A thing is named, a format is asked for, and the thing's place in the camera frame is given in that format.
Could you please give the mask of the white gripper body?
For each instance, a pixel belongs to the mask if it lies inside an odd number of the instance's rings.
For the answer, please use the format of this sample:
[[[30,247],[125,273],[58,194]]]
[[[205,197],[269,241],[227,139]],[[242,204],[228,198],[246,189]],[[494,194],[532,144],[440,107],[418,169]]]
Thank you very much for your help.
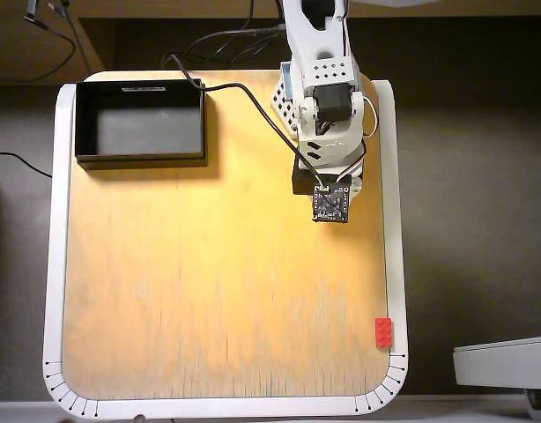
[[[362,167],[356,171],[354,175],[362,180]],[[351,185],[353,175],[344,176],[340,182]],[[320,178],[324,185],[331,185],[336,182],[337,175],[335,174],[320,174]],[[292,186],[294,195],[313,195],[314,186],[318,185],[318,181],[312,173],[304,168],[299,167],[299,160],[294,159],[292,171]]]

